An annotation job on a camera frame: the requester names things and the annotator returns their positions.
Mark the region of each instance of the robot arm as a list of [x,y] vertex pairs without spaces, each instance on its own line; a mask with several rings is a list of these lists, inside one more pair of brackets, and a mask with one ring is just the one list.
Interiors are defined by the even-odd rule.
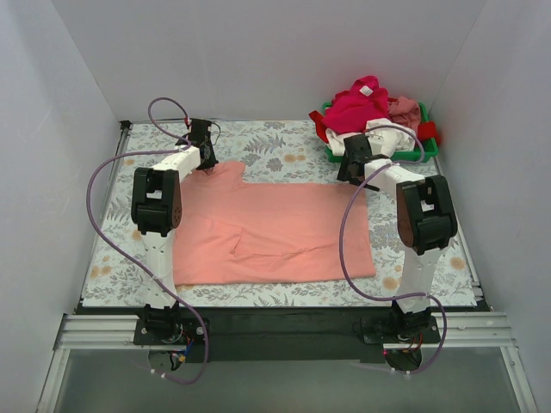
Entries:
[[[173,293],[172,246],[175,229],[182,219],[180,183],[201,165],[200,150],[194,146],[165,158],[151,168],[134,172],[132,220],[145,247],[145,265]],[[172,306],[175,300],[147,278],[145,302],[152,308]]]
[[[406,246],[406,256],[396,295],[430,293],[442,249],[457,233],[448,183],[443,176],[415,174],[393,164],[390,159],[366,163],[365,176],[386,164],[391,166],[377,174],[370,184],[397,201],[398,232]],[[398,305],[404,313],[415,313],[424,311],[430,301],[426,297],[416,297],[398,300]]]
[[[400,239],[406,246],[402,281],[396,295],[430,293],[436,263],[449,239],[457,233],[457,220],[446,179],[422,176],[374,154],[365,135],[344,140],[345,153],[338,179],[359,185],[364,176],[383,169],[368,187],[390,194],[397,205]],[[427,325],[430,301],[426,297],[400,299],[393,303],[400,334],[411,334]]]

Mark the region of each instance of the clothing pile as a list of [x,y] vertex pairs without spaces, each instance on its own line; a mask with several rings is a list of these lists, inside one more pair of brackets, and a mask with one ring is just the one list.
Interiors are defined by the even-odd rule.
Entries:
[[[318,111],[310,113],[316,124],[316,133],[331,148],[333,155],[344,154],[344,140],[363,133],[374,126],[399,125],[417,134],[423,141],[434,136],[432,122],[421,124],[421,109],[416,101],[400,96],[388,97],[388,91],[379,86],[375,76],[366,76],[354,82],[350,90],[335,95],[325,116]],[[398,129],[377,129],[368,136],[372,145],[380,145],[381,153],[391,156],[394,151],[413,151],[414,139]]]

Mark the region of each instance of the patterned table surface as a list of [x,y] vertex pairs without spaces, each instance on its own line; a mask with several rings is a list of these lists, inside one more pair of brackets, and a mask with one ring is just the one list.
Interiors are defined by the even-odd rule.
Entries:
[[[246,164],[246,182],[336,182],[338,164],[327,161],[324,145],[316,137],[311,121],[220,121],[221,135],[214,147],[221,161]],[[165,125],[183,133],[183,125]],[[127,151],[170,149],[171,138],[153,125],[133,125]],[[103,230],[131,255],[144,260],[140,234],[130,218],[133,172],[152,166],[163,156],[125,158],[115,178]],[[423,175],[434,175],[431,161],[407,167]],[[396,230],[396,206],[386,194],[368,192],[369,235],[377,275],[356,279],[365,292],[391,296],[400,283],[404,261],[403,244]],[[147,275],[102,240],[96,242],[83,289],[84,306],[142,306]],[[475,305],[471,271],[459,237],[440,258],[432,294],[444,305]],[[354,293],[345,280],[312,283],[231,284],[180,286],[182,299],[197,306],[353,306],[376,305]]]

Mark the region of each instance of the white enclosure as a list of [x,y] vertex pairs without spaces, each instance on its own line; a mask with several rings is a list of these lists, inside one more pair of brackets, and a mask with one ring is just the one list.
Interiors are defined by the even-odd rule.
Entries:
[[301,120],[367,74],[430,105],[484,0],[53,3],[119,120]]
[[117,120],[146,120],[156,96],[196,117],[303,120],[373,74],[431,108],[486,299],[551,411],[550,43],[550,0],[0,0],[0,410],[36,407],[89,263],[84,191]]
[[0,410],[30,412],[88,265],[86,184],[119,125],[50,2],[0,1],[0,53]]

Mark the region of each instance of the wire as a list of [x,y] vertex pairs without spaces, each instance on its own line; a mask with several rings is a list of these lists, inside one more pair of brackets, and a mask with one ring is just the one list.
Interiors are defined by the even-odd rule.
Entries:
[[[424,160],[424,147],[423,147],[423,145],[421,145],[421,142],[419,141],[418,137],[415,136],[415,134],[411,133],[410,131],[408,131],[407,129],[405,129],[403,127],[395,126],[395,125],[374,126],[372,128],[369,128],[366,131],[366,134],[369,134],[370,132],[374,131],[375,129],[382,129],[382,128],[398,129],[398,130],[400,130],[404,133],[407,133],[409,136],[411,136],[415,140],[416,144],[419,146],[420,154],[419,154],[419,159],[417,161],[402,161],[401,163],[416,164],[416,163],[423,162],[423,160]],[[350,210],[352,209],[352,204],[354,204],[354,201],[356,200],[358,195],[362,192],[362,190],[365,188],[365,186],[368,184],[369,181],[371,181],[377,174],[379,174],[380,172],[382,172],[386,168],[389,168],[393,164],[394,163],[387,163],[387,164],[381,166],[379,169],[375,170],[375,172],[373,172],[370,176],[365,178],[365,180],[360,184],[360,186],[356,189],[356,191],[352,195],[352,198],[350,199],[346,209],[344,210],[343,220],[341,221],[341,227],[340,227],[340,231],[338,233],[338,255],[339,255],[339,258],[340,258],[341,268],[343,270],[344,278],[347,280],[350,287],[356,293],[358,293],[359,295],[361,295],[365,299],[370,299],[372,301],[377,301],[377,302],[385,302],[385,301],[395,301],[395,300],[399,300],[399,299],[410,299],[410,298],[413,298],[413,297],[426,297],[426,298],[431,299],[432,301],[434,301],[436,303],[436,305],[438,306],[438,309],[442,313],[442,319],[443,319],[442,338],[441,338],[440,342],[438,343],[438,347],[436,348],[436,352],[432,355],[432,357],[423,366],[421,366],[417,370],[413,370],[411,372],[409,372],[409,371],[408,372],[400,372],[400,373],[409,375],[409,374],[416,374],[416,373],[421,373],[421,372],[425,371],[427,368],[429,368],[432,365],[432,363],[434,363],[434,361],[436,360],[436,358],[438,357],[438,355],[440,355],[440,352],[442,351],[444,341],[446,340],[446,335],[448,334],[448,320],[446,318],[446,311],[444,310],[444,307],[443,307],[442,303],[440,302],[439,299],[437,299],[433,295],[427,294],[427,293],[408,293],[408,294],[396,295],[396,296],[393,296],[393,297],[375,297],[373,295],[366,294],[360,288],[358,288],[356,286],[356,284],[354,284],[354,281],[352,281],[352,279],[350,278],[348,270],[346,269],[346,264],[344,262],[344,228],[346,226],[346,220],[348,219],[348,216],[350,214]],[[357,365],[357,364],[355,364],[354,366],[360,367],[360,368],[366,368],[366,369],[369,369],[369,370],[379,370],[379,371],[383,371],[383,372],[388,371],[388,369],[382,368],[382,367],[364,366],[364,365]]]
[[175,338],[171,342],[169,342],[168,340],[161,340],[161,342],[163,342],[164,344],[174,344],[175,342],[177,342],[182,338],[182,334],[183,334],[183,325],[180,325],[180,336],[178,336],[178,338]]
[[421,344],[423,344],[423,333],[419,333],[419,344],[413,351],[417,351],[421,348]]
[[172,132],[169,132],[167,131],[166,129],[164,129],[162,126],[159,125],[158,121],[156,121],[154,118],[153,118],[153,115],[152,115],[152,108],[153,108],[153,105],[157,102],[160,102],[160,101],[167,101],[167,102],[172,102],[174,103],[176,106],[178,106],[183,114],[184,114],[184,118],[183,118],[183,121],[184,123],[186,124],[186,127],[189,128],[189,118],[188,118],[188,112],[186,112],[186,109],[183,108],[183,106],[176,102],[174,99],[170,99],[169,97],[157,97],[155,99],[153,99],[151,101],[151,103],[149,104],[149,106],[147,107],[147,115],[149,116],[149,120],[152,122],[152,124],[159,130],[161,131],[162,133],[164,133],[165,135],[168,135],[172,138],[176,138],[178,140],[183,140],[187,146],[182,148],[183,151],[187,150],[190,146],[191,146],[191,142],[189,142],[189,140],[186,138],[188,135],[189,135],[189,132],[187,132],[185,135],[183,136],[179,136],[179,135],[176,135]]
[[213,125],[216,125],[216,127],[218,127],[218,135],[216,135],[216,141],[213,143],[213,146],[216,146],[216,144],[218,143],[218,138],[220,137],[220,134],[222,133],[222,129],[220,128],[220,125],[216,122],[212,122],[211,123]]
[[201,315],[197,312],[197,310],[192,307],[191,305],[189,305],[187,302],[185,302],[183,299],[181,299],[180,297],[178,297],[176,294],[174,294],[165,284],[163,284],[163,282],[157,277],[155,276],[155,274],[148,268],[146,267],[144,264],[142,264],[140,261],[138,261],[136,258],[134,258],[133,256],[130,256],[127,252],[125,252],[122,248],[120,248],[118,245],[116,245],[113,241],[111,241],[111,239],[108,238],[107,235],[105,235],[102,231],[102,229],[99,227],[99,225],[97,224],[96,222],[96,219],[94,218],[94,214],[92,213],[92,206],[91,206],[91,194],[92,194],[92,187],[94,186],[94,180],[96,179],[97,175],[101,172],[101,170],[103,168],[105,168],[105,166],[109,165],[110,163],[116,161],[117,159],[122,159],[124,157],[135,157],[135,156],[138,156],[138,155],[168,155],[168,154],[172,154],[172,153],[178,153],[180,151],[185,151],[187,150],[190,146],[191,146],[191,143],[189,142],[189,140],[186,139],[186,135],[183,135],[183,136],[178,136],[178,135],[175,135],[174,133],[170,133],[168,131],[166,131],[165,129],[163,129],[158,123],[156,120],[153,119],[152,117],[152,106],[155,102],[158,102],[158,101],[169,101],[169,102],[172,102],[174,104],[176,104],[182,111],[183,113],[185,114],[185,122],[186,122],[186,125],[188,124],[188,113],[185,111],[185,109],[176,101],[174,101],[173,99],[170,99],[169,97],[158,97],[157,99],[154,99],[150,104],[149,104],[149,108],[147,109],[147,113],[149,114],[149,119],[151,120],[152,124],[159,130],[161,131],[162,133],[165,133],[166,135],[168,136],[171,136],[172,138],[176,138],[178,140],[183,140],[185,143],[186,143],[186,146],[181,148],[181,149],[178,149],[178,150],[166,150],[166,151],[137,151],[137,152],[128,152],[128,153],[122,153],[120,155],[116,155],[114,157],[111,157],[109,158],[108,160],[104,161],[100,166],[98,166],[96,168],[96,170],[94,171],[94,173],[92,174],[92,176],[90,177],[90,181],[88,182],[88,187],[86,188],[86,212],[88,213],[88,218],[90,220],[90,223],[92,224],[92,227],[94,228],[94,231],[96,231],[97,235],[103,240],[105,241],[105,243],[107,245],[109,245],[111,248],[113,248],[115,251],[117,251],[119,254],[121,254],[122,256],[124,256],[126,259],[128,259],[129,261],[133,262],[134,264],[136,264],[138,267],[140,267],[141,269],[143,269],[145,271],[145,273],[147,275],[149,275],[154,281],[155,283],[165,292],[167,293],[168,295],[170,295],[173,299],[175,299],[178,303],[180,303],[181,305],[183,305],[184,307],[186,307],[193,315],[195,318],[197,318],[197,321],[199,322],[199,324],[201,325],[201,327],[203,328],[203,337],[204,337],[204,341],[205,341],[205,355],[203,357],[203,362],[202,362],[202,365],[201,365],[201,369],[199,370],[199,372],[196,374],[196,376],[192,379],[180,379],[178,377],[175,377],[175,376],[171,376],[169,374],[166,374],[166,373],[163,373],[163,372],[157,372],[155,370],[152,370],[153,372],[157,373],[158,375],[160,375],[161,377],[164,377],[164,378],[167,378],[167,379],[170,379],[172,381],[176,381],[177,383],[180,383],[182,385],[192,385],[194,384],[195,382],[197,382],[197,380],[199,380],[199,378],[203,375],[203,373],[205,373],[205,370],[207,368],[207,362],[208,362],[208,332],[207,332],[207,326],[205,325],[205,322],[203,321]]

